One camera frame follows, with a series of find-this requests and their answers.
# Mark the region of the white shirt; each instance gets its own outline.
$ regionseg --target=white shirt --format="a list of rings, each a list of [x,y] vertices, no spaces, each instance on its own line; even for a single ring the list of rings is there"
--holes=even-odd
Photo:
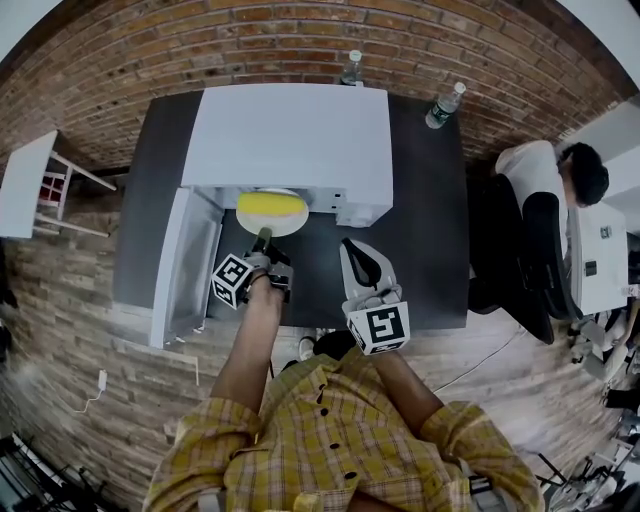
[[[504,174],[513,187],[520,211],[527,198],[534,192],[551,192],[558,198],[558,221],[562,257],[567,253],[567,221],[569,209],[564,195],[562,176],[556,163],[553,146],[546,140],[529,142],[500,154],[496,173]]]

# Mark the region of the yellow plaid shirt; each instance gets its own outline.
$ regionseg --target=yellow plaid shirt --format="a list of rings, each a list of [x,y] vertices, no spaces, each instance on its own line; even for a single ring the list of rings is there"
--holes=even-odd
[[[269,383],[260,416],[213,398],[183,418],[144,510],[346,510],[356,489],[408,511],[472,510],[463,459],[519,510],[544,510],[537,481],[478,407],[454,402],[414,437],[369,358],[316,356]]]

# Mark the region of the hand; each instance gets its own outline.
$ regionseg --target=hand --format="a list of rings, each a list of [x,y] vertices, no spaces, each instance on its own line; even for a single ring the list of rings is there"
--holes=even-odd
[[[274,311],[277,313],[279,321],[283,301],[283,291],[271,285],[269,276],[264,270],[256,270],[251,276],[249,306]]]

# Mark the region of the bottle cap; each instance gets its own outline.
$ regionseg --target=bottle cap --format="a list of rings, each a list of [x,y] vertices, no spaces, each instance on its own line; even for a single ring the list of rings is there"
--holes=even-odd
[[[360,50],[351,50],[349,52],[349,60],[353,62],[360,62],[362,59],[362,52]]]

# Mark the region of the wooden floor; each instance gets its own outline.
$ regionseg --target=wooden floor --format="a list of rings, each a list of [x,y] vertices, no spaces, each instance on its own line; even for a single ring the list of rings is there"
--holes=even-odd
[[[228,354],[236,325],[207,321],[202,335],[156,351],[145,346],[146,311],[111,300],[120,196],[78,203],[72,220],[113,233],[109,239],[64,232],[6,243],[20,310],[2,309],[14,334],[0,373],[0,402],[24,437],[52,463],[88,468],[105,494],[138,510],[176,422],[205,398]],[[300,329],[282,328],[276,372],[295,358]],[[567,467],[591,452],[618,415],[600,405],[602,385],[571,365],[567,344],[545,346],[506,314],[470,315],[466,329],[415,333],[405,356],[438,389],[511,343],[439,393],[481,404],[532,468],[537,452]],[[108,372],[97,394],[98,371]]]

